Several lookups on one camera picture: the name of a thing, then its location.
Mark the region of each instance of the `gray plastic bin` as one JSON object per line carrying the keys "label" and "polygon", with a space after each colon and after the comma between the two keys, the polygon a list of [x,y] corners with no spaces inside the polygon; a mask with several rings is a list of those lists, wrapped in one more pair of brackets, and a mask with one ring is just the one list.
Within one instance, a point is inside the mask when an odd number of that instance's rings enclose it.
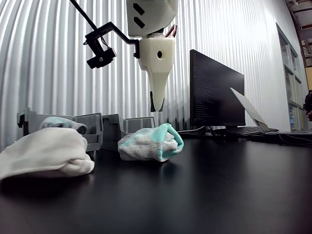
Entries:
{"label": "gray plastic bin", "polygon": [[118,151],[118,141],[142,128],[154,128],[154,117],[120,119],[118,114],[102,116],[103,143],[101,149]]}
{"label": "gray plastic bin", "polygon": [[[56,115],[38,115],[36,111],[27,108],[17,114],[17,123],[23,128],[23,136],[34,133],[39,130],[40,124],[48,117]],[[85,135],[88,142],[87,152],[99,150],[103,142],[103,123],[101,113],[89,114],[84,116],[56,116],[70,119],[77,123],[83,123],[88,127]]]}

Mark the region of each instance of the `laptop screen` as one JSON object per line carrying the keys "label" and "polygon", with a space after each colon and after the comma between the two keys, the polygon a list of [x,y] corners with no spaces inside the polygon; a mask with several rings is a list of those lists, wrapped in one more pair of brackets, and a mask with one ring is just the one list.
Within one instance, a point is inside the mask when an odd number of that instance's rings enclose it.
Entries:
{"label": "laptop screen", "polygon": [[253,119],[255,124],[260,128],[262,132],[270,131],[270,128],[267,126],[265,121],[262,119],[262,117],[259,115],[259,113],[255,110],[253,105],[250,103],[250,101],[244,96],[241,95],[238,91],[231,88],[232,92],[235,94],[239,102],[242,104],[242,106],[245,108],[249,116]]}

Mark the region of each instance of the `corrugated metal wall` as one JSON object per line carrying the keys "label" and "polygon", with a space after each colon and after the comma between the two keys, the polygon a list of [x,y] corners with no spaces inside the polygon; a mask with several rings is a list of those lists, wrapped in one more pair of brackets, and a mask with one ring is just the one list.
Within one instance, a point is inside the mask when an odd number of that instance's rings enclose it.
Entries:
{"label": "corrugated metal wall", "polygon": [[[127,34],[125,0],[77,2],[97,26],[112,21]],[[279,9],[280,20],[291,20],[283,0],[275,2],[283,11]],[[272,127],[289,130],[270,4],[269,0],[180,0],[173,22],[179,26],[175,64],[164,111],[151,114],[147,75],[132,56],[133,46],[110,33],[105,39],[117,58],[105,68],[91,70],[86,60],[92,52],[82,45],[91,27],[68,0],[0,0],[0,148],[17,139],[16,113],[26,107],[39,114],[153,115],[158,124],[189,128],[190,49],[243,73],[245,94],[263,118]],[[293,39],[293,25],[285,27]],[[249,118],[247,124],[253,124]]]}

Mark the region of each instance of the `black table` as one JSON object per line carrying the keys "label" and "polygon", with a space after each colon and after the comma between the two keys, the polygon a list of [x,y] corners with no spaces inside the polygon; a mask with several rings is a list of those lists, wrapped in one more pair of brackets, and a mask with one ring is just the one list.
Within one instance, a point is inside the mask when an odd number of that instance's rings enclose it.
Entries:
{"label": "black table", "polygon": [[0,184],[1,234],[311,234],[312,149],[185,140],[165,163]]}

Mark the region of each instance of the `keyboard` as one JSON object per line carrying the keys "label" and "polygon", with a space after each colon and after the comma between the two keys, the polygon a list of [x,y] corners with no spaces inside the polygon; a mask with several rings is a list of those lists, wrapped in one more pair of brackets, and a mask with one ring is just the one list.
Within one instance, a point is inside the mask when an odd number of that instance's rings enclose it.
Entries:
{"label": "keyboard", "polygon": [[[277,132],[277,129],[271,129],[270,132]],[[233,136],[237,138],[248,138],[253,135],[262,134],[258,127],[241,127],[241,128],[226,128],[214,130],[214,134],[220,136]]]}

